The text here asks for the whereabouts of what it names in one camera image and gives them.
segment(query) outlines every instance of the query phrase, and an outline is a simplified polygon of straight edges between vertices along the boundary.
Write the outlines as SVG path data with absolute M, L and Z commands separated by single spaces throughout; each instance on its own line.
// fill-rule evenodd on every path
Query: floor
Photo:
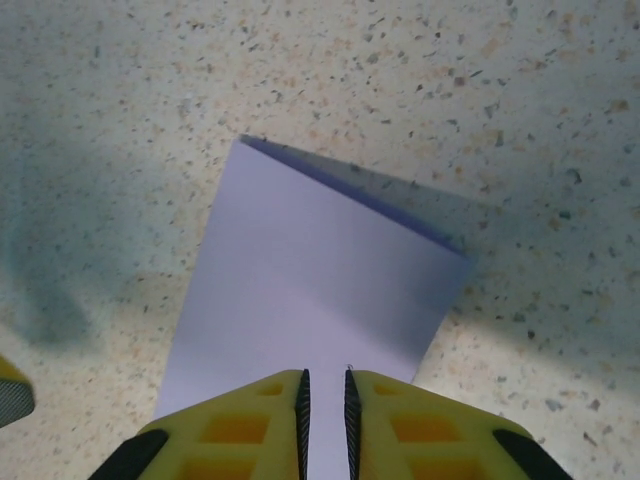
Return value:
M 476 265 L 417 384 L 576 479 L 640 459 L 638 0 L 3 0 L 2 479 L 86 479 L 150 419 L 230 142 L 266 137 Z

